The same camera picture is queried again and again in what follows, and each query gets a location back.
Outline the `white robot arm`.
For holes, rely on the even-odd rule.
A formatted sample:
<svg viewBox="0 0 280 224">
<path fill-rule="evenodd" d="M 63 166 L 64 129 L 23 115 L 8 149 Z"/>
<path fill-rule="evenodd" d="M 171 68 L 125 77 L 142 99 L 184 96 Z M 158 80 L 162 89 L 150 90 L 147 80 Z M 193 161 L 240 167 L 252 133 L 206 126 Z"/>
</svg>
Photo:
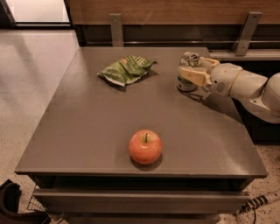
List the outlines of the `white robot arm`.
<svg viewBox="0 0 280 224">
<path fill-rule="evenodd" d="M 236 99 L 267 123 L 280 123 L 280 73 L 267 78 L 241 66 L 198 57 L 180 65 L 178 74 L 198 87 Z"/>
</svg>

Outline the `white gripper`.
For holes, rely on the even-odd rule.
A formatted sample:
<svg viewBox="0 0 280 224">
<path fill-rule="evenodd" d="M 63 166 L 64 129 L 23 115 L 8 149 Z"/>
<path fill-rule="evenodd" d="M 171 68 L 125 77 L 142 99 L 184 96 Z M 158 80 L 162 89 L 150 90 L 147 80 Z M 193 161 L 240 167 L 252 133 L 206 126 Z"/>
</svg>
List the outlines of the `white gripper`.
<svg viewBox="0 0 280 224">
<path fill-rule="evenodd" d="M 211 74 L 200 67 L 204 67 L 207 71 L 212 71 Z M 189 80 L 199 87 L 211 85 L 209 90 L 221 96 L 229 96 L 230 88 L 237 74 L 241 71 L 241 66 L 231 63 L 220 64 L 217 59 L 205 57 L 199 58 L 199 67 L 181 66 L 178 69 L 179 75 L 184 79 Z"/>
</svg>

